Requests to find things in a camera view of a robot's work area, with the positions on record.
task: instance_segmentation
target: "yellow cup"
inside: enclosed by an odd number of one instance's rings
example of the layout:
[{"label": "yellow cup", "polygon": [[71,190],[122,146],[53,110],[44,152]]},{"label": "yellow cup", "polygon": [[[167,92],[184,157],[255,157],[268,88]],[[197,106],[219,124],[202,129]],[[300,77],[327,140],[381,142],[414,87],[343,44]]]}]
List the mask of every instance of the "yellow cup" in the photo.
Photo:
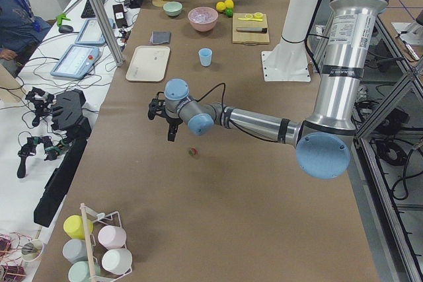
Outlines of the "yellow cup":
[{"label": "yellow cup", "polygon": [[[87,220],[88,220],[88,229],[90,233],[92,233],[94,229],[94,225],[89,219]],[[63,224],[63,229],[66,232],[66,234],[72,239],[85,239],[82,217],[79,215],[72,215],[66,218]]]}]

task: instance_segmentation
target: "keyboard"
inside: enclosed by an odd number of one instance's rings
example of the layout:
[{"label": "keyboard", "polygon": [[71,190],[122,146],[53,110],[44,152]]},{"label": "keyboard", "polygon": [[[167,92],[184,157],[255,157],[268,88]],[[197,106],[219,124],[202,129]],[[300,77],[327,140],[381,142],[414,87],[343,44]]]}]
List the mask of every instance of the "keyboard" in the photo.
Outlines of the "keyboard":
[{"label": "keyboard", "polygon": [[85,7],[81,14],[81,18],[95,18],[95,13],[89,0],[87,0],[87,2],[85,3]]}]

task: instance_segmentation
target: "label sticker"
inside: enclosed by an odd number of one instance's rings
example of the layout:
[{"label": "label sticker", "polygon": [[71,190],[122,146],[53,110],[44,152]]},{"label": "label sticker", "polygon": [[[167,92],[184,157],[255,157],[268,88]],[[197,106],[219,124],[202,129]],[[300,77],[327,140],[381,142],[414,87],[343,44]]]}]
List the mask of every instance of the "label sticker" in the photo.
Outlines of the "label sticker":
[{"label": "label sticker", "polygon": [[333,18],[330,29],[330,44],[351,44],[356,29],[357,15],[342,15]]},{"label": "label sticker", "polygon": [[371,15],[359,14],[357,18],[356,30],[360,30],[352,42],[353,48],[369,49],[371,34],[375,25],[375,17]]},{"label": "label sticker", "polygon": [[322,74],[329,77],[352,77],[353,79],[362,79],[364,70],[358,67],[324,65]]}]

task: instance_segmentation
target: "brown paper surface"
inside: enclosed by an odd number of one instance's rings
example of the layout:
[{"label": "brown paper surface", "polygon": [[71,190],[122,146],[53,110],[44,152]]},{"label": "brown paper surface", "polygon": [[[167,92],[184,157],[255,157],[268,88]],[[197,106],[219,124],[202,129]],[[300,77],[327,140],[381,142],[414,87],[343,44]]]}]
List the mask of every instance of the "brown paper surface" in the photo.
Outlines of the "brown paper surface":
[{"label": "brown paper surface", "polygon": [[[184,9],[169,18],[145,0],[34,281],[66,280],[61,227],[81,202],[121,213],[134,255],[134,272],[123,281],[378,281],[346,174],[314,179],[298,167],[292,146],[217,126],[197,137],[181,125],[171,143],[166,121],[147,118],[151,99],[175,77],[196,98],[225,82],[227,105],[306,118],[318,76],[266,83],[261,68],[261,51],[280,41],[289,0],[234,0],[235,12],[267,14],[271,44],[261,46],[232,44],[232,21],[224,16],[205,34],[189,25],[190,9],[224,0],[174,1]],[[132,52],[148,45],[154,30],[172,32],[165,80],[130,83]],[[206,68],[197,53],[203,47],[213,50]],[[220,98],[218,88],[204,102]]]}]

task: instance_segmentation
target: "beige tray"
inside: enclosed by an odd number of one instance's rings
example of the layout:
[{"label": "beige tray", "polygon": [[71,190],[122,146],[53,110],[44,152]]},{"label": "beige tray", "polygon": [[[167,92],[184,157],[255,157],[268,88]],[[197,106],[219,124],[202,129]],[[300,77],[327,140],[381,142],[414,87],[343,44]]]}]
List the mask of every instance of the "beige tray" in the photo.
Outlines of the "beige tray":
[{"label": "beige tray", "polygon": [[159,82],[165,78],[171,49],[167,46],[138,46],[126,79],[132,82]]}]

